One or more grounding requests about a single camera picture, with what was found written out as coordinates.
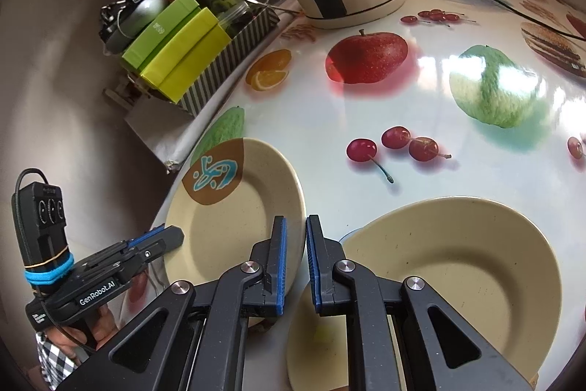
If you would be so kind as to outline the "person's left hand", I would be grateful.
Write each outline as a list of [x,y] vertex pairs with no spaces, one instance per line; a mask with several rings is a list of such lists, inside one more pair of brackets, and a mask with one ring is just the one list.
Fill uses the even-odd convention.
[[[90,329],[93,338],[96,341],[95,348],[100,349],[102,345],[112,338],[113,335],[117,334],[118,327],[116,326],[112,312],[109,310],[108,305],[101,306],[98,310],[98,318],[93,323],[93,327]],[[66,333],[63,333],[58,328],[48,328],[46,331],[47,339],[54,345],[56,345],[60,351],[64,352],[68,358],[72,360],[78,359],[78,349],[81,348],[80,342],[86,344],[88,339],[82,331],[76,328],[64,327]]]

